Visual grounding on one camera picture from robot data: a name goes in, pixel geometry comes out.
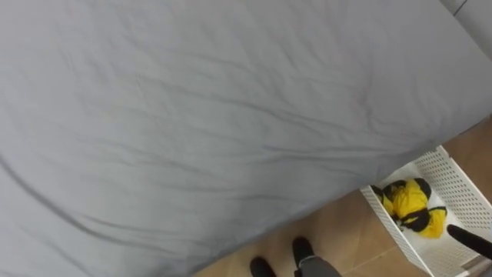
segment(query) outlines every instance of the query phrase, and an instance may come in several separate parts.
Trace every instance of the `gray bedsheet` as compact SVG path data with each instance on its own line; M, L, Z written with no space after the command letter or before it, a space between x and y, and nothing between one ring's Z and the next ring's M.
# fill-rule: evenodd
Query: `gray bedsheet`
M432 0L4 0L0 276L186 276L492 111Z

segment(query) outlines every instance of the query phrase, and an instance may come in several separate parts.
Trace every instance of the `yellow and black toy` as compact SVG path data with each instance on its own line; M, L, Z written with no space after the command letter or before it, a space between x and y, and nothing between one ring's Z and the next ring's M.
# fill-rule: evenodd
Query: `yellow and black toy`
M382 190L373 187L388 214L403 227L425 238L437 239L444 232L445 207L427 208L431 187L422 178L399 180Z

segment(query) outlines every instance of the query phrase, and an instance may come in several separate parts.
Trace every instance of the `white storage crate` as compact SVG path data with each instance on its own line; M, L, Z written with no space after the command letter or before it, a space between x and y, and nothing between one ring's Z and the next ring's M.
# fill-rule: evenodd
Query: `white storage crate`
M428 152L398 169L378 187L399 180L424 178L432 188L429 207L447 207L446 225L454 224L492 241L492 206L475 184L447 154L443 147ZM463 265L478 254L451 238L445 232L439 239L426 239L411 230L401 231L380 203L371 187L362 194L408 260L435 277L467 276Z

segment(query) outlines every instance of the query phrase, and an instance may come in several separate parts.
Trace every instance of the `shoe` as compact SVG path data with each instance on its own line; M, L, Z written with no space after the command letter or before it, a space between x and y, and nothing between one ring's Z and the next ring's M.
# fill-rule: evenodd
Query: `shoe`
M262 257L251 260L249 269L253 277L277 277L272 267Z
M313 247L308 239L297 237L292 242L292 252L294 253L295 265L299 268L302 260L314 256Z

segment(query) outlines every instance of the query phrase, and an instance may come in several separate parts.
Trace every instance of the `pant leg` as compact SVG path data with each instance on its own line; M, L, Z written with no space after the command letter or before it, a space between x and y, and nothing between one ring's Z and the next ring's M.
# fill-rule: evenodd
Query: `pant leg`
M319 257L303 261L296 275L302 277L341 277L341 274L329 262Z

